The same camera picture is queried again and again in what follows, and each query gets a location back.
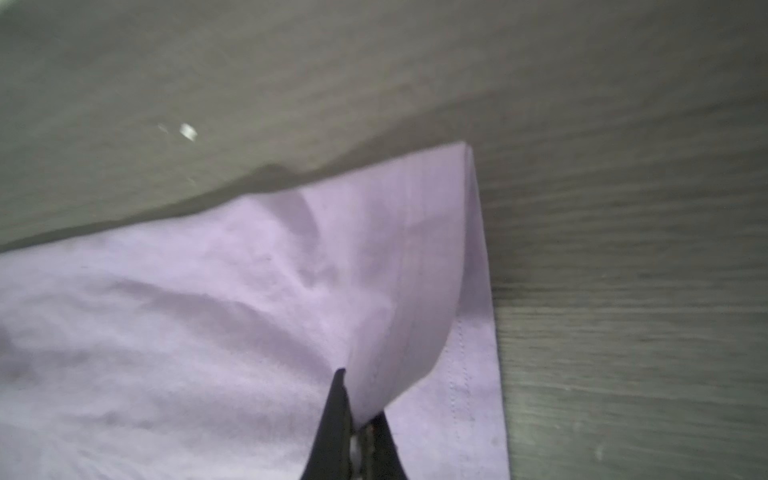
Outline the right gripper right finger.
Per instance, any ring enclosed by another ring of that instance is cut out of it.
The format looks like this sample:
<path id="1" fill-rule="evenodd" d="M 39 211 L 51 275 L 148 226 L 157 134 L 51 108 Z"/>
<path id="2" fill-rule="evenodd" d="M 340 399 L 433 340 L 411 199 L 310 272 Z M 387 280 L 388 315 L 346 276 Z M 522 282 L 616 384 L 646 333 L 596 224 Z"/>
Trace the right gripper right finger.
<path id="1" fill-rule="evenodd" d="M 407 480 L 386 414 L 379 413 L 359 431 L 360 478 Z"/>

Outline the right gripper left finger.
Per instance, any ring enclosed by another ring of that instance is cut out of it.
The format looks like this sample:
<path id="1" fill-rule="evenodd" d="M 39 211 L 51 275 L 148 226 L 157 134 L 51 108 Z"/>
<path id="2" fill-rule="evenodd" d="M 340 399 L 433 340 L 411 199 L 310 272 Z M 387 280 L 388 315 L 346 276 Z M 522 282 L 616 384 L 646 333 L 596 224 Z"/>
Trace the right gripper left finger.
<path id="1" fill-rule="evenodd" d="M 334 373 L 301 480 L 352 478 L 350 445 L 353 422 L 344 385 L 345 373 L 345 369 Z"/>

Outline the purple t shirt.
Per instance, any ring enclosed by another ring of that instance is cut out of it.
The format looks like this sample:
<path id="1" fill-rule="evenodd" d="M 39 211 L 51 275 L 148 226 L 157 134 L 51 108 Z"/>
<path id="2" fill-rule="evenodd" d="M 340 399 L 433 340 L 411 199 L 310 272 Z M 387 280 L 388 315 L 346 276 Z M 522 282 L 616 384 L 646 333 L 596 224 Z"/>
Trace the purple t shirt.
<path id="1" fill-rule="evenodd" d="M 296 479 L 338 369 L 410 478 L 509 477 L 469 145 L 1 257 L 5 479 Z"/>

